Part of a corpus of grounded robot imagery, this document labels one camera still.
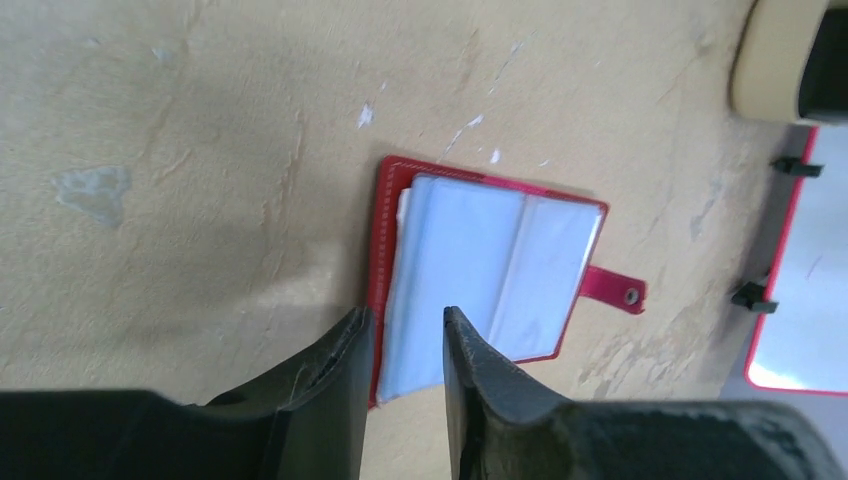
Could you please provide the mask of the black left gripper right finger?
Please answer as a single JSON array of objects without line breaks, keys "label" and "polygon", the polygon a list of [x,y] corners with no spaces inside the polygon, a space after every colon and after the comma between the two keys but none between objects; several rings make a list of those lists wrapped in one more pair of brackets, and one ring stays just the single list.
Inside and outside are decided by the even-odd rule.
[{"label": "black left gripper right finger", "polygon": [[444,311],[456,479],[841,479],[798,411],[762,401],[575,401]]}]

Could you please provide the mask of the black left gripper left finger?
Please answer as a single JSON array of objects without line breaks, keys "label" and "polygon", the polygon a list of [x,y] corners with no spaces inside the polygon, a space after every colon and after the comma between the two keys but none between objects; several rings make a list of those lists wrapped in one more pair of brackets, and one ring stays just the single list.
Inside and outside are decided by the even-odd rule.
[{"label": "black left gripper left finger", "polygon": [[204,405],[148,390],[5,391],[5,479],[355,479],[374,316],[347,313],[313,344]]}]

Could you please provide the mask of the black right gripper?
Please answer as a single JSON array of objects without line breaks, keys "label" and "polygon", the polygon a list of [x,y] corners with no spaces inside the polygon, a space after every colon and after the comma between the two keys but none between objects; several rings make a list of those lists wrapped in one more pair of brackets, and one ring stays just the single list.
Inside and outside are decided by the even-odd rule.
[{"label": "black right gripper", "polygon": [[828,9],[807,59],[798,94],[803,120],[847,122],[847,7]]}]

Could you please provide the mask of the red card holder wallet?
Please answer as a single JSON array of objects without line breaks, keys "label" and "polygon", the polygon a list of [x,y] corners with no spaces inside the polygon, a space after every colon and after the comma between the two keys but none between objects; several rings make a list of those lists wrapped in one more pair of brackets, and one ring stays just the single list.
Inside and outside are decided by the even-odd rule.
[{"label": "red card holder wallet", "polygon": [[605,202],[586,196],[384,158],[369,252],[370,405],[442,383],[448,306],[516,363],[557,357],[581,297],[642,313],[645,281],[591,264],[607,214]]}]

